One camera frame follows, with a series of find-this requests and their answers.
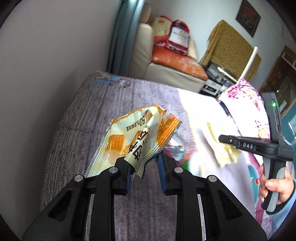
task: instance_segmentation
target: orange seat cushion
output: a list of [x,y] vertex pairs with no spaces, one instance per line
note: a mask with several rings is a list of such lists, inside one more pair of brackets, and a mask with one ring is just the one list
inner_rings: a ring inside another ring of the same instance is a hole
[[153,46],[152,62],[207,80],[206,72],[194,59],[175,53],[165,47]]

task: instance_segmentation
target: person's sleeve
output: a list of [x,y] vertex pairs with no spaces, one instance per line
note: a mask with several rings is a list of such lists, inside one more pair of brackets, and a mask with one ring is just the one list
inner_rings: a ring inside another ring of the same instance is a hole
[[271,219],[272,234],[274,234],[275,231],[280,227],[280,225],[287,217],[290,209],[292,208],[295,202],[295,199],[296,199],[295,186],[296,186],[296,182],[294,180],[294,190],[291,196],[289,197],[289,199],[283,204],[277,205],[276,209],[273,212],[266,212]]

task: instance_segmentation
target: person's arm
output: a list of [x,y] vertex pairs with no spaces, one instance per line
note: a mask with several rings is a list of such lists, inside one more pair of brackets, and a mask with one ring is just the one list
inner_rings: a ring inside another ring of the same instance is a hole
[[271,218],[271,229],[274,234],[282,222],[287,217],[291,207],[293,206],[296,193],[296,182],[293,181],[289,170],[286,168],[284,179],[270,179],[267,180],[264,174],[260,177],[259,198],[264,201],[267,196],[268,190],[279,192],[279,200],[276,209],[273,212],[266,212]]

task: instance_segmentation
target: sofa armrest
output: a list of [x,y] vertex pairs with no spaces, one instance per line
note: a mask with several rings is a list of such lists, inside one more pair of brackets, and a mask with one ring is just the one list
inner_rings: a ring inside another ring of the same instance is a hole
[[128,77],[144,79],[152,59],[153,30],[149,24],[139,23],[133,52],[128,71]]

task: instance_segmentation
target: fingernail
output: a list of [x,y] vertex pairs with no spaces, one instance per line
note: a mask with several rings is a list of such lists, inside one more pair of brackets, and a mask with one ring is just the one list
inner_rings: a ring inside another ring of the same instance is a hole
[[272,181],[267,180],[267,181],[265,182],[265,186],[266,186],[267,188],[272,187]]

